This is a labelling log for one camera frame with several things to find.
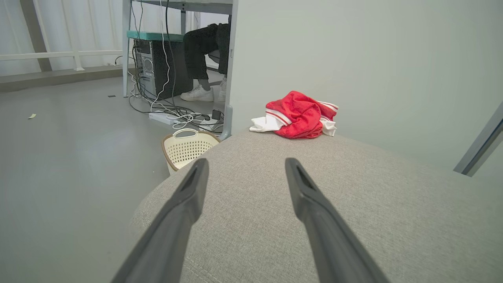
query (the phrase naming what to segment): wall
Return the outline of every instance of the wall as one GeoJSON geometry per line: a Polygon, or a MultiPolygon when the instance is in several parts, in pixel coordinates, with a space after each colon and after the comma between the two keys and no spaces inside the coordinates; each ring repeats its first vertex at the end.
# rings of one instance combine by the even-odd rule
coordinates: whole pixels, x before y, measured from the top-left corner
{"type": "Polygon", "coordinates": [[[502,1],[239,0],[237,9],[233,133],[297,90],[340,107],[337,134],[452,170],[503,100],[502,1]]]}

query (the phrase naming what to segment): beige plastic basket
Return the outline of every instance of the beige plastic basket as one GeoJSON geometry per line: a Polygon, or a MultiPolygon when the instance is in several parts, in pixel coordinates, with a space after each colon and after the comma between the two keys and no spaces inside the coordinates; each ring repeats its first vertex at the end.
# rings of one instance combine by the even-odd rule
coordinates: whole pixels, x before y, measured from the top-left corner
{"type": "Polygon", "coordinates": [[[178,171],[178,169],[219,143],[220,140],[212,133],[193,129],[180,129],[162,140],[162,151],[166,156],[168,166],[178,171]],[[194,134],[179,136],[181,132],[186,131],[191,131],[194,134]]]}

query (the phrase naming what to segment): basket handle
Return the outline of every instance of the basket handle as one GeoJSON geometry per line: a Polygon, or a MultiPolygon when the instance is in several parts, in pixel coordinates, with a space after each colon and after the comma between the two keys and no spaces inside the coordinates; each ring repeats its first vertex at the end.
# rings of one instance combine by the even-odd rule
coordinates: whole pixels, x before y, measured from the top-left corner
{"type": "Polygon", "coordinates": [[[187,137],[195,137],[199,134],[198,131],[194,130],[194,129],[189,129],[189,128],[183,128],[183,129],[179,129],[178,131],[176,131],[174,134],[173,134],[173,137],[174,138],[187,138],[187,137]],[[191,131],[193,132],[195,135],[189,135],[189,136],[181,136],[181,137],[177,137],[177,134],[183,132],[183,131],[191,131]]]}

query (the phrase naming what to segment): person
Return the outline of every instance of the person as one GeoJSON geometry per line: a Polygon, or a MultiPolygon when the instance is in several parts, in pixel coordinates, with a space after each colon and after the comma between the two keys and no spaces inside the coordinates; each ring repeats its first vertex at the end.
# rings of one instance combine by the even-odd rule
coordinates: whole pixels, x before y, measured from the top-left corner
{"type": "Polygon", "coordinates": [[[217,101],[225,101],[227,89],[227,64],[229,61],[230,18],[228,24],[211,24],[206,28],[190,31],[184,36],[185,64],[189,78],[197,79],[198,86],[180,95],[186,101],[213,101],[213,90],[206,73],[204,55],[220,51],[218,72],[224,74],[217,101]]]}

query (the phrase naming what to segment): gray fabric cushion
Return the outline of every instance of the gray fabric cushion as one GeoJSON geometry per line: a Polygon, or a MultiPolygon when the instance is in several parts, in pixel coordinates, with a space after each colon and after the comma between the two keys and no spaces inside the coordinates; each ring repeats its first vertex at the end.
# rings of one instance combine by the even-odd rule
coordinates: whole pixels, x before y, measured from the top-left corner
{"type": "MultiPolygon", "coordinates": [[[[503,190],[340,136],[232,136],[210,164],[181,282],[317,282],[285,177],[297,158],[392,282],[496,282],[503,277],[503,190]]],[[[139,239],[192,164],[141,203],[139,239]]]]}

